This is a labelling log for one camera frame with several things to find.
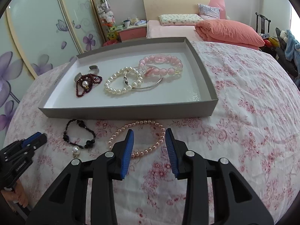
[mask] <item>floral tablecloth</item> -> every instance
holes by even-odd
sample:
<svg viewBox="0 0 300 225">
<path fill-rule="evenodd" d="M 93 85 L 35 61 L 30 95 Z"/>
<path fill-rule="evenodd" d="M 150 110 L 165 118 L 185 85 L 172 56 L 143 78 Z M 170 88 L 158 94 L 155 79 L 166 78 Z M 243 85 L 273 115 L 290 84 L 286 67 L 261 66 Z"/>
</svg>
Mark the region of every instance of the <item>floral tablecloth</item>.
<svg viewBox="0 0 300 225">
<path fill-rule="evenodd" d="M 159 122 L 204 158 L 227 157 L 277 221 L 300 190 L 300 93 L 268 54 L 219 43 L 193 42 L 193 46 L 215 85 L 217 107 L 209 118 Z M 4 144 L 37 131 L 47 133 L 47 144 L 36 151 L 33 164 L 21 177 L 31 205 L 73 158 L 72 147 L 62 139 L 68 119 L 48 118 L 38 109 L 41 98 L 64 67 L 56 67 L 35 80 L 17 108 Z M 95 147 L 82 151 L 80 159 L 92 160 L 107 151 L 111 134 L 125 123 L 129 122 L 86 121 L 97 138 Z M 78 126 L 69 128 L 72 141 L 83 144 L 91 139 Z M 136 149 L 143 150 L 156 141 L 153 126 L 139 125 L 133 130 Z M 165 145 L 132 160 L 125 180 L 113 184 L 119 224 L 181 224 L 186 181 L 178 181 L 172 174 Z M 211 184 L 209 201 L 212 223 Z"/>
</svg>

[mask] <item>tray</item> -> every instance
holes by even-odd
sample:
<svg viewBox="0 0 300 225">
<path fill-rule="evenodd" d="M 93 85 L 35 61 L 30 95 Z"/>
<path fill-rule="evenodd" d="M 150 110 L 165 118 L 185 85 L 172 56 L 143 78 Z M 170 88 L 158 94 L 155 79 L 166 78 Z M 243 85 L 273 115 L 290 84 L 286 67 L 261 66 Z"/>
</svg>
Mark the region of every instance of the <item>tray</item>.
<svg viewBox="0 0 300 225">
<path fill-rule="evenodd" d="M 119 96 L 104 91 L 105 81 L 120 68 L 136 67 L 143 57 L 158 54 L 170 54 L 182 60 L 183 71 L 179 79 L 166 76 L 151 90 L 131 91 Z M 74 77 L 79 72 L 91 73 L 90 65 L 98 66 L 103 82 L 78 98 Z M 123 77 L 119 77 L 111 87 L 121 89 L 123 84 Z M 150 82 L 145 80 L 143 86 L 147 84 Z M 77 56 L 55 80 L 39 109 L 53 118 L 176 119 L 211 116 L 217 102 L 212 81 L 191 43 L 185 37 L 175 37 L 118 43 Z"/>
</svg>

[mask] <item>jewelry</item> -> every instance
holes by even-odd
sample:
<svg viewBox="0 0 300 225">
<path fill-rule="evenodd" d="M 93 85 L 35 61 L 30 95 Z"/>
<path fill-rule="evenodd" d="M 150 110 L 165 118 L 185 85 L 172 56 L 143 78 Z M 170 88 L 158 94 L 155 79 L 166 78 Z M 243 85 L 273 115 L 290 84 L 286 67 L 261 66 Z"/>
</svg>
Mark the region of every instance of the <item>jewelry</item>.
<svg viewBox="0 0 300 225">
<path fill-rule="evenodd" d="M 163 144 L 164 140 L 165 140 L 165 128 L 159 123 L 159 122 L 155 122 L 155 121 L 151 121 L 151 120 L 144 120 L 144 121 L 136 121 L 136 122 L 132 122 L 129 124 L 124 125 L 123 127 L 121 127 L 120 129 L 118 129 L 113 135 L 112 137 L 109 139 L 109 141 L 107 142 L 107 144 L 109 145 L 108 149 L 111 151 L 113 148 L 113 140 L 115 137 L 117 137 L 120 133 L 122 133 L 123 131 L 125 131 L 127 128 L 132 128 L 134 126 L 137 125 L 146 125 L 146 124 L 150 124 L 150 125 L 154 125 L 156 127 L 158 127 L 160 129 L 160 137 L 159 140 L 152 146 L 146 148 L 143 151 L 133 151 L 131 153 L 131 158 L 136 158 L 136 157 L 142 157 L 152 151 L 155 151 L 157 147 L 159 147 L 161 144 Z"/>
<path fill-rule="evenodd" d="M 98 76 L 99 69 L 96 65 L 92 65 L 89 67 L 90 70 L 95 70 L 96 74 L 85 74 L 82 75 L 81 73 L 78 73 L 74 81 L 76 82 L 76 95 L 77 97 L 82 97 L 85 93 L 88 93 L 92 90 L 93 84 L 100 84 L 102 82 L 102 77 Z M 83 88 L 82 94 L 79 94 L 78 92 L 78 85 L 80 85 L 81 88 Z"/>
<path fill-rule="evenodd" d="M 133 83 L 131 85 L 128 84 L 127 81 L 127 77 L 124 77 L 125 83 L 127 84 L 126 87 L 122 88 L 122 89 L 113 89 L 110 87 L 110 84 L 118 77 L 122 76 L 124 73 L 126 72 L 131 72 L 133 73 L 136 77 L 137 80 L 133 81 Z M 112 93 L 114 95 L 121 95 L 121 94 L 125 94 L 129 91 L 131 91 L 132 89 L 135 89 L 136 87 L 140 86 L 143 83 L 143 78 L 142 75 L 135 69 L 132 67 L 125 67 L 125 68 L 121 68 L 120 71 L 117 71 L 116 73 L 114 73 L 112 76 L 110 76 L 108 78 L 108 80 L 106 80 L 106 83 L 104 85 L 104 90 Z"/>
<path fill-rule="evenodd" d="M 68 126 L 71 122 L 77 122 L 78 126 L 81 127 L 81 128 L 85 128 L 87 131 L 89 131 L 92 135 L 93 135 L 93 139 L 92 140 L 87 140 L 86 141 L 86 144 L 85 146 L 81 146 L 81 145 L 78 145 L 76 143 L 73 143 L 70 141 L 70 138 L 69 136 L 67 135 L 67 130 L 68 130 Z M 72 119 L 70 121 L 68 121 L 67 125 L 66 125 L 66 129 L 64 131 L 64 136 L 63 136 L 63 140 L 65 142 L 68 142 L 69 144 L 73 145 L 73 156 L 74 158 L 79 156 L 80 154 L 80 149 L 88 149 L 88 148 L 92 148 L 94 143 L 95 143 L 95 139 L 96 139 L 96 135 L 95 135 L 95 132 L 93 130 L 90 130 L 82 120 L 77 120 L 77 119 Z"/>
<path fill-rule="evenodd" d="M 172 68 L 169 68 L 168 70 L 165 68 L 159 69 L 157 67 L 151 67 L 148 66 L 146 67 L 146 64 L 153 64 L 153 63 L 170 63 L 172 66 Z M 139 69 L 143 71 L 145 76 L 154 74 L 154 75 L 161 75 L 161 76 L 166 76 L 168 75 L 174 75 L 174 74 L 181 74 L 183 68 L 183 64 L 181 62 L 180 59 L 178 59 L 175 56 L 164 56 L 164 55 L 158 55 L 158 56 L 154 56 L 151 55 L 149 57 L 144 57 L 143 59 L 141 59 L 139 61 Z"/>
<path fill-rule="evenodd" d="M 125 82 L 125 84 L 128 86 L 129 84 L 128 84 L 127 77 L 126 77 L 126 76 L 127 76 L 127 73 L 128 73 L 128 71 L 125 72 L 125 75 L 124 75 L 124 82 Z M 143 91 L 143 90 L 146 90 L 146 89 L 154 88 L 154 87 L 157 86 L 162 80 L 163 80 L 163 76 L 160 75 L 159 81 L 157 81 L 155 84 L 150 85 L 150 86 L 147 86 L 147 87 L 133 88 L 133 90 L 135 90 L 135 91 Z"/>
</svg>

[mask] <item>pink and beige headboard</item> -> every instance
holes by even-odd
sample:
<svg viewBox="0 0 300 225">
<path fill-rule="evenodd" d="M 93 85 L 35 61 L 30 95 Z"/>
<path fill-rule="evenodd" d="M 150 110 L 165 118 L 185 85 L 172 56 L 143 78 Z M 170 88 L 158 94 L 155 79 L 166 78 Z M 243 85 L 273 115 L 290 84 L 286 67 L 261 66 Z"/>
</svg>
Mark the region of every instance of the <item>pink and beige headboard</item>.
<svg viewBox="0 0 300 225">
<path fill-rule="evenodd" d="M 226 19 L 224 0 L 144 0 L 144 7 L 149 21 L 162 14 L 199 14 L 199 3 L 221 8 L 220 18 Z"/>
</svg>

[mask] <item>metal screw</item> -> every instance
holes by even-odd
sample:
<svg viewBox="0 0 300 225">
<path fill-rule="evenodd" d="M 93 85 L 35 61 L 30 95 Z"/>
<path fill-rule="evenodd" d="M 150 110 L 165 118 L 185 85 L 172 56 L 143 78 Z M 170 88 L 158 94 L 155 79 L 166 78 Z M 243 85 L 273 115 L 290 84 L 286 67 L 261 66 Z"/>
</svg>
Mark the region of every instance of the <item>metal screw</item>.
<svg viewBox="0 0 300 225">
<path fill-rule="evenodd" d="M 193 157 L 195 155 L 195 153 L 193 151 L 187 151 L 185 153 L 188 157 Z"/>
<path fill-rule="evenodd" d="M 73 166 L 76 166 L 76 165 L 78 165 L 79 163 L 80 163 L 79 159 L 73 159 L 73 160 L 71 161 L 71 164 L 72 164 Z"/>
<path fill-rule="evenodd" d="M 108 151 L 105 153 L 106 157 L 113 157 L 114 153 L 112 151 Z"/>
<path fill-rule="evenodd" d="M 226 165 L 226 164 L 229 163 L 229 160 L 228 160 L 227 158 L 223 157 L 223 158 L 220 159 L 220 162 L 221 162 L 222 164 Z"/>
</svg>

